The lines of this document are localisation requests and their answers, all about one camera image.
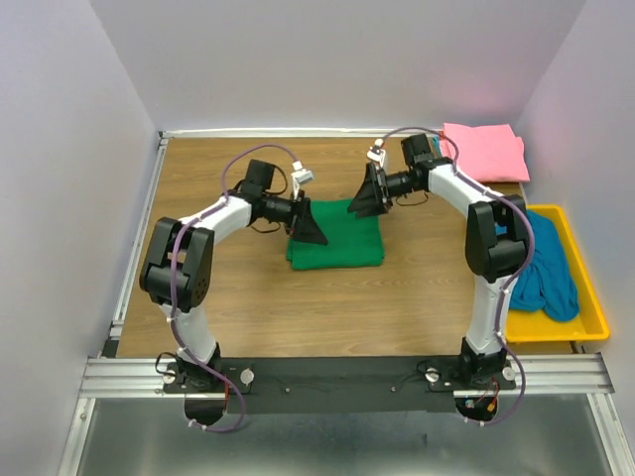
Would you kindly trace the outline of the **green t shirt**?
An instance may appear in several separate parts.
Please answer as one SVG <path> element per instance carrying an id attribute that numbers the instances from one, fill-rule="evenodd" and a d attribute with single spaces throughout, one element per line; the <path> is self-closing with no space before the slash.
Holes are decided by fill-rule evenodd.
<path id="1" fill-rule="evenodd" d="M 350 199 L 312 203 L 312 213 L 326 245 L 290 240 L 286 259 L 294 271 L 378 267 L 385 256 L 377 216 L 349 213 Z"/>

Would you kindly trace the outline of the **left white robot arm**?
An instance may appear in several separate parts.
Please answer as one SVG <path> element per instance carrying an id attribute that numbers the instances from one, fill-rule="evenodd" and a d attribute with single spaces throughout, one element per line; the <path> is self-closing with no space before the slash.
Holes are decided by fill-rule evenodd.
<path id="1" fill-rule="evenodd" d="M 259 219 L 277 223 L 301 243 L 326 245 L 302 187 L 314 179 L 293 162 L 291 195 L 271 190 L 277 166 L 252 160 L 245 177 L 210 207 L 154 226 L 139 278 L 140 288 L 165 314 L 178 343 L 176 362 L 162 372 L 166 385 L 207 392 L 222 384 L 219 345 L 207 328 L 204 302 L 211 283 L 215 246 Z"/>

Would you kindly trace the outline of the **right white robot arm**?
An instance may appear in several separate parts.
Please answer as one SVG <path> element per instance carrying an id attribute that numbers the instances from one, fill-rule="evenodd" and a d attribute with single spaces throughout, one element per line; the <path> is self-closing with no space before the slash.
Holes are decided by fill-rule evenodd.
<path id="1" fill-rule="evenodd" d="M 436 156 L 429 132 L 419 129 L 401 141 L 406 170 L 387 171 L 387 139 L 366 153 L 362 185 L 348 205 L 358 218 L 387 213 L 393 203 L 424 191 L 444 199 L 465 219 L 464 257 L 474 275 L 472 316 L 456 356 L 432 360 L 431 372 L 449 384 L 476 389 L 509 369 L 505 330 L 519 276 L 535 252 L 535 236 L 524 199 L 497 192 L 465 173 L 452 144 L 449 157 Z"/>

